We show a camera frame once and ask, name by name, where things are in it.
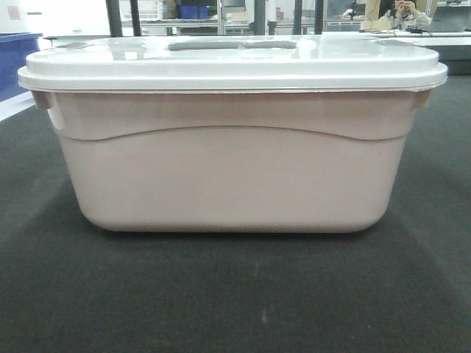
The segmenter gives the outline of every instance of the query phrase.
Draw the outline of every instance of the white surface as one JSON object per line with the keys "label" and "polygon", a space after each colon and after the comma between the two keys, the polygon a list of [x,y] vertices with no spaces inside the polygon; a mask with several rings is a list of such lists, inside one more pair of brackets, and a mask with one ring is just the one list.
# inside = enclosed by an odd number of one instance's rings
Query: white surface
{"label": "white surface", "polygon": [[31,92],[22,93],[18,96],[0,102],[0,121],[9,118],[35,104]]}
{"label": "white surface", "polygon": [[[294,42],[293,49],[248,49]],[[239,49],[180,50],[176,44],[238,42]],[[20,83],[44,91],[263,92],[427,90],[446,67],[434,51],[355,35],[106,38],[27,57]]]}
{"label": "white surface", "polygon": [[[17,7],[19,19],[11,19],[8,7]],[[26,9],[20,0],[0,1],[0,33],[30,32],[32,30]]]}

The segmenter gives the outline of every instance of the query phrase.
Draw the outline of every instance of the lid handle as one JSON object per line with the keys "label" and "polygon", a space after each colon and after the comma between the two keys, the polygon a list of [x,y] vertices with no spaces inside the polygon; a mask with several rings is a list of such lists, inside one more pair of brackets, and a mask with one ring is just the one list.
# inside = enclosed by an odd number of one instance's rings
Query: lid handle
{"label": "lid handle", "polygon": [[295,49],[297,43],[291,40],[260,41],[219,41],[219,42],[184,42],[169,44],[169,51],[182,50],[219,50],[219,49]]}

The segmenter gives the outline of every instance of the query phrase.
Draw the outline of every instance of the white wall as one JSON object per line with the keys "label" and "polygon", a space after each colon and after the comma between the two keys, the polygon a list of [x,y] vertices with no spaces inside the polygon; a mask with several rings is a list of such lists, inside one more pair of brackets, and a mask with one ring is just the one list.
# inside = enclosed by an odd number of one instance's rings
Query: white wall
{"label": "white wall", "polygon": [[[19,20],[10,19],[8,7],[18,7]],[[0,33],[31,32],[28,15],[20,0],[0,0]]]}
{"label": "white wall", "polygon": [[[48,35],[109,35],[105,0],[0,0],[0,32]],[[18,6],[20,20],[10,20],[7,6]]]}
{"label": "white wall", "polygon": [[44,35],[109,35],[105,0],[35,0],[42,3]]}

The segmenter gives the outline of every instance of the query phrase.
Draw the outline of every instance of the box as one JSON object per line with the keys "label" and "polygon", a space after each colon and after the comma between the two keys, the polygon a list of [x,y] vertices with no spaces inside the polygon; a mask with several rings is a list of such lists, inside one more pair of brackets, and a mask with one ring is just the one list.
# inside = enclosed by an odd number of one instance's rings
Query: box
{"label": "box", "polygon": [[26,56],[38,51],[41,33],[0,33],[0,101],[26,92],[18,86],[17,71],[26,64]]}
{"label": "box", "polygon": [[430,49],[360,35],[105,38],[27,62],[83,214],[116,231],[365,229],[447,78]]}

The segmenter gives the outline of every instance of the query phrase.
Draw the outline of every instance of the person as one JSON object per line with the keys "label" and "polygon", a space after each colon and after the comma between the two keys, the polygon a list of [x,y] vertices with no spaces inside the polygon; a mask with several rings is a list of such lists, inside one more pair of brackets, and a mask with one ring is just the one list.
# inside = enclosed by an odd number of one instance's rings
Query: person
{"label": "person", "polygon": [[[255,31],[255,0],[245,0],[249,30]],[[275,0],[266,0],[265,19],[268,20],[268,34],[274,35],[277,27],[277,9]]]}
{"label": "person", "polygon": [[416,0],[394,0],[394,9],[387,10],[381,21],[389,21],[394,29],[411,31],[428,30],[432,19],[416,8]]}

